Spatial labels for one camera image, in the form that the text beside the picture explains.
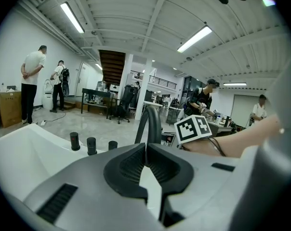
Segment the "black pants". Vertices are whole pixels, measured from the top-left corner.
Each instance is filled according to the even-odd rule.
[[[21,112],[22,119],[32,123],[33,103],[37,85],[21,84]]]
[[[61,88],[61,83],[53,86],[53,109],[57,109],[57,98],[60,97],[60,109],[64,108],[64,96]]]

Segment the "fluorescent ceiling light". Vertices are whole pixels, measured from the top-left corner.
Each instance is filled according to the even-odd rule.
[[[246,86],[245,82],[239,82],[239,83],[224,83],[224,86]]]
[[[186,51],[189,47],[197,43],[200,39],[207,36],[211,32],[212,30],[208,26],[205,26],[199,32],[197,32],[193,37],[191,37],[184,45],[178,48],[178,52],[182,53]]]
[[[95,65],[98,66],[101,70],[103,70],[102,67],[99,64],[95,64]]]
[[[263,3],[265,4],[266,7],[276,4],[274,0],[262,0],[262,1],[263,1]]]
[[[69,20],[71,21],[71,23],[73,23],[73,25],[77,29],[77,31],[79,33],[84,33],[83,28],[81,27],[81,25],[77,21],[75,15],[73,14],[73,12],[72,12],[71,8],[69,7],[68,3],[63,3],[60,6],[61,6],[62,10],[64,11],[64,13],[67,15],[67,17],[69,18]]]

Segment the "railing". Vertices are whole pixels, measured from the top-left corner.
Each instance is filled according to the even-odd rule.
[[[135,79],[142,80],[144,78],[144,74],[143,73],[136,72],[136,71],[131,71],[131,73],[132,73],[133,78],[135,78]],[[152,75],[150,75],[150,77],[149,77],[149,82],[155,83],[155,84],[158,84],[158,85],[162,85],[162,86],[165,86],[165,87],[169,87],[169,88],[172,88],[172,89],[176,88],[176,83],[173,83],[171,81],[167,81],[165,79],[161,79],[161,78],[158,78],[158,77],[155,77],[155,76],[152,76]]]

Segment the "pillar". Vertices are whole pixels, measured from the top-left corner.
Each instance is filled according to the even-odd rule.
[[[152,59],[147,58],[145,66],[146,67],[145,67],[144,77],[142,79],[142,84],[141,84],[137,108],[136,108],[135,120],[141,119],[142,108],[144,105],[144,100],[145,100],[145,95],[146,95],[146,88],[147,88],[147,84],[149,83],[149,77],[150,77],[150,72],[151,72],[151,67],[152,67]]]
[[[132,58],[134,55],[132,54],[126,54],[125,56],[125,64],[121,76],[120,86],[119,86],[119,92],[118,92],[118,99],[121,99],[124,94],[124,88],[126,85],[127,75],[131,72],[132,69]]]

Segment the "cable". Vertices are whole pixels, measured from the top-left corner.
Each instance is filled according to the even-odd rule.
[[[208,140],[211,142],[211,144],[214,146],[215,149],[217,149],[219,151],[219,153],[222,155],[222,156],[226,156],[226,154],[223,152],[221,146],[219,145],[218,141],[215,139],[215,138],[212,138],[212,137],[208,137]]]
[[[66,116],[66,112],[65,112],[65,111],[59,111],[59,113],[64,113],[64,116]],[[64,116],[59,117],[59,118],[57,118],[57,119],[55,119],[55,120],[52,120],[52,121],[59,120],[59,119],[63,118]]]

